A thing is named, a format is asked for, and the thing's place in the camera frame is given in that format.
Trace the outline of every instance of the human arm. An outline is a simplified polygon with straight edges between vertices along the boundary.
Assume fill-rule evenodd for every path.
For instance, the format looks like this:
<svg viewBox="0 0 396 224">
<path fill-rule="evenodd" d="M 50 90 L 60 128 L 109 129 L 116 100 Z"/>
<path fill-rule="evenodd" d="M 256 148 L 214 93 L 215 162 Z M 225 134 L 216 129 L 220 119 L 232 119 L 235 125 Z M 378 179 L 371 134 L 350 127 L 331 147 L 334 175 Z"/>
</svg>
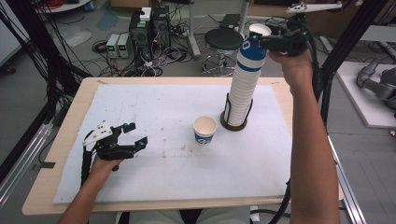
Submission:
<svg viewBox="0 0 396 224">
<path fill-rule="evenodd" d="M 70 203 L 64 214 L 58 220 L 58 224 L 86 224 L 97 194 L 105 185 L 113 167 L 120 163 L 121 161 L 104 161 L 96 156 L 92 164 L 90 175 L 73 202 Z"/>
<path fill-rule="evenodd" d="M 340 223 L 337 174 L 312 87 L 310 53 L 269 56 L 282 65 L 293 96 L 290 223 Z"/>
</svg>

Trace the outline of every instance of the stool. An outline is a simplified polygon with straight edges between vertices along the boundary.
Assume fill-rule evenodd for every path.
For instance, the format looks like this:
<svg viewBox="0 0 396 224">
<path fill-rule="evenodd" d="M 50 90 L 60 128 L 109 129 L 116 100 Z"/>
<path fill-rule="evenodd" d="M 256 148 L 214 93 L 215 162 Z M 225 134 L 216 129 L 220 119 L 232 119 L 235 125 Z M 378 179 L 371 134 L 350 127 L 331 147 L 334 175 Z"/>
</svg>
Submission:
<svg viewBox="0 0 396 224">
<path fill-rule="evenodd" d="M 244 38 L 232 29 L 219 28 L 206 33 L 205 45 L 208 49 L 216 52 L 208 56 L 202 63 L 204 74 L 217 77 L 227 77 L 233 73 L 235 61 L 227 56 L 239 50 Z"/>
</svg>

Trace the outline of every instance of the gray floor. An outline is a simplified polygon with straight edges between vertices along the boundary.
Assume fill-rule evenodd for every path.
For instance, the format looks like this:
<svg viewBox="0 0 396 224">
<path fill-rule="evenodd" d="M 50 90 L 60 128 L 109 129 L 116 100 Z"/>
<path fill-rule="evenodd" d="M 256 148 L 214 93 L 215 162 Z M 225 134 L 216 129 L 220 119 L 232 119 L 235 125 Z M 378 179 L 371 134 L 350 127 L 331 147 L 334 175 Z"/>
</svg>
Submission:
<svg viewBox="0 0 396 224">
<path fill-rule="evenodd" d="M 112 32 L 125 32 L 129 25 L 128 16 L 131 13 L 117 13 L 126 19 L 117 18 L 114 13 L 104 5 L 92 13 L 82 9 L 71 12 L 59 13 L 55 16 L 57 21 L 82 21 L 73 23 L 81 29 L 88 28 L 92 31 L 92 38 L 87 42 L 73 48 L 80 60 L 99 58 L 91 50 L 92 44 L 97 40 L 106 39 Z M 197 24 L 207 21 L 208 17 L 197 19 Z M 203 34 L 205 30 L 216 27 L 212 21 L 205 23 L 205 29 L 197 31 Z M 203 35 L 197 35 L 197 42 L 203 56 L 197 61 L 189 63 L 174 63 L 163 69 L 164 77 L 199 77 L 201 75 L 201 62 L 210 54 L 204 44 Z M 351 56 L 350 61 L 365 60 L 374 57 L 374 53 L 365 43 L 359 43 Z M 324 62 L 326 54 L 319 53 L 319 60 Z M 19 52 L 11 60 L 17 68 L 17 73 L 0 76 L 0 161 L 3 161 L 8 152 L 15 146 L 28 125 L 33 121 L 38 111 L 46 102 L 46 83 L 35 70 L 32 62 L 24 52 Z M 128 60 L 120 60 L 119 64 L 128 63 Z M 387 58 L 384 63 L 393 63 Z M 99 74 L 106 68 L 104 63 L 90 64 L 87 66 L 93 74 Z M 265 77 L 281 77 L 280 67 L 267 60 L 262 69 Z M 366 128 L 361 121 L 356 109 L 348 99 L 340 82 L 336 78 L 333 83 L 331 109 L 328 120 L 328 131 L 334 143 L 338 156 L 345 169 L 348 180 L 361 206 L 362 212 L 368 223 L 392 223 L 396 218 L 396 177 L 393 172 L 396 168 L 395 140 L 390 138 L 388 130 Z M 2 223 L 54 223 L 59 216 L 27 217 L 21 213 L 21 207 L 26 199 L 30 187 L 32 187 L 38 174 L 37 158 L 31 164 L 30 169 L 22 177 L 21 182 L 8 198 L 6 204 L 0 210 L 0 222 Z M 265 206 L 277 209 L 277 205 Z M 262 215 L 262 222 L 266 223 L 271 216 Z M 92 223 L 114 223 L 115 214 L 103 213 L 92 215 Z M 283 218 L 280 223 L 288 223 Z M 349 223 L 347 215 L 342 212 L 342 222 Z"/>
</svg>

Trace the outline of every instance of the white paper cup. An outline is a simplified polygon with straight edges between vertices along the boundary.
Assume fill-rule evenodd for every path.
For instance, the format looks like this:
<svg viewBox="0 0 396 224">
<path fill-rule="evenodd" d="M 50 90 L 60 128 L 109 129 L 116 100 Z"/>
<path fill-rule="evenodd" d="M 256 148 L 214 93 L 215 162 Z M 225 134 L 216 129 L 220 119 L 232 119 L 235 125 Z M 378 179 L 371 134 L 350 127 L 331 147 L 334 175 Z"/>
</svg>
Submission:
<svg viewBox="0 0 396 224">
<path fill-rule="evenodd" d="M 194 122 L 195 141 L 198 144 L 208 144 L 212 141 L 218 124 L 210 117 L 202 116 Z"/>
</svg>

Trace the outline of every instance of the human hand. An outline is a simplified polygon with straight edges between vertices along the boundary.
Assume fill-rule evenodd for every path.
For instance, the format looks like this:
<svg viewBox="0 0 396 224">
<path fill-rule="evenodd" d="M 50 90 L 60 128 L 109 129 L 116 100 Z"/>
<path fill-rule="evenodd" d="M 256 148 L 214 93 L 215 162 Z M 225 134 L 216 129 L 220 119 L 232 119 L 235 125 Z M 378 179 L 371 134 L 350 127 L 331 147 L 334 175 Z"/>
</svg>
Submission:
<svg viewBox="0 0 396 224">
<path fill-rule="evenodd" d="M 121 162 L 122 160 L 105 161 L 96 155 L 92 164 L 90 175 L 88 176 L 85 184 L 90 183 L 98 190 L 102 189 L 108 177 L 110 176 L 113 167 L 120 165 Z"/>
<path fill-rule="evenodd" d="M 282 71 L 290 85 L 292 94 L 297 90 L 312 89 L 313 66 L 311 53 L 308 49 L 295 57 L 272 51 L 268 55 L 274 62 L 282 65 Z"/>
</svg>

